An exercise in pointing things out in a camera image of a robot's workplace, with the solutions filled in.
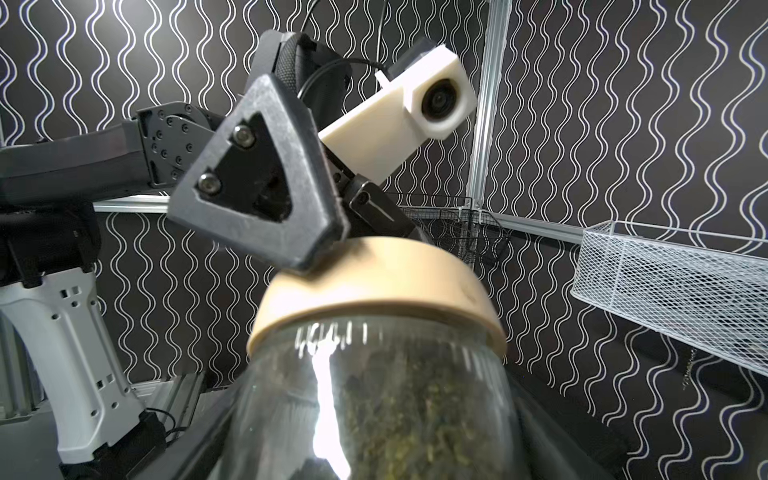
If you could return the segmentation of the tan jar lid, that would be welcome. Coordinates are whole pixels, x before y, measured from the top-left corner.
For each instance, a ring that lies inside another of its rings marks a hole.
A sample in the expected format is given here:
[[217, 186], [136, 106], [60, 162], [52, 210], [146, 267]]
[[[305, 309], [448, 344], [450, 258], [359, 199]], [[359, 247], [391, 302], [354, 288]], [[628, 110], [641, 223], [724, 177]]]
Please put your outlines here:
[[264, 292], [246, 353], [253, 355], [284, 324], [352, 312], [416, 314], [479, 327], [498, 357], [506, 353], [498, 314], [473, 270], [446, 250], [395, 237], [346, 240], [305, 274], [277, 273]]

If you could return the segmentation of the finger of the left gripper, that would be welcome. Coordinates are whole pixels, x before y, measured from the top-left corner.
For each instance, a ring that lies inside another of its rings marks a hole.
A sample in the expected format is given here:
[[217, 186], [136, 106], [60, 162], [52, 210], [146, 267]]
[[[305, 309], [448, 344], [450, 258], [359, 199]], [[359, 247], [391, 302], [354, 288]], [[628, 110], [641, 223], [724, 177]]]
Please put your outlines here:
[[362, 175], [356, 175], [344, 190], [344, 211], [350, 238], [383, 236], [429, 242], [429, 235], [377, 184]]

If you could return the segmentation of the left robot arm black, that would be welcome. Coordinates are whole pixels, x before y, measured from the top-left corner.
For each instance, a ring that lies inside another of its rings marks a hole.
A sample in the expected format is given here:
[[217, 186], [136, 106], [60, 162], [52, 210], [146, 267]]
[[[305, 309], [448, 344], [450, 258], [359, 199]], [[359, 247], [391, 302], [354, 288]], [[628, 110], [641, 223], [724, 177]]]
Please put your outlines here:
[[96, 202], [168, 189], [174, 222], [299, 271], [337, 240], [424, 238], [318, 137], [340, 114], [351, 66], [304, 33], [270, 30], [228, 115], [170, 102], [101, 131], [2, 149], [1, 315], [48, 396], [65, 478], [128, 479], [167, 447], [98, 308]]

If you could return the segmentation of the glass jar with tea leaves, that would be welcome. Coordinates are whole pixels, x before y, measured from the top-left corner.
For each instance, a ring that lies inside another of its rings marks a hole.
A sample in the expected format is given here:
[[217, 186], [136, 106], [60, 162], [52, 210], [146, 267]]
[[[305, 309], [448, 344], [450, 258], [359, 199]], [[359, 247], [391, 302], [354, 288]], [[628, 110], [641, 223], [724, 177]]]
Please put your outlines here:
[[255, 347], [223, 479], [527, 479], [481, 330], [393, 315], [299, 321]]

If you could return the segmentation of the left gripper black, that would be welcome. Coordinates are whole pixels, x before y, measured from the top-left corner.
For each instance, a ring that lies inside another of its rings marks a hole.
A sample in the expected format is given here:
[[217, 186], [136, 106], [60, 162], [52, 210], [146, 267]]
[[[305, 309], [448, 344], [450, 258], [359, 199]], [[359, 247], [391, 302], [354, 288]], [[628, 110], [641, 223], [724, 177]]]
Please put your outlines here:
[[172, 221], [294, 272], [311, 270], [346, 238], [311, 112], [274, 75], [254, 80], [225, 119], [170, 102], [138, 110], [136, 122], [150, 184], [184, 176], [168, 203]]

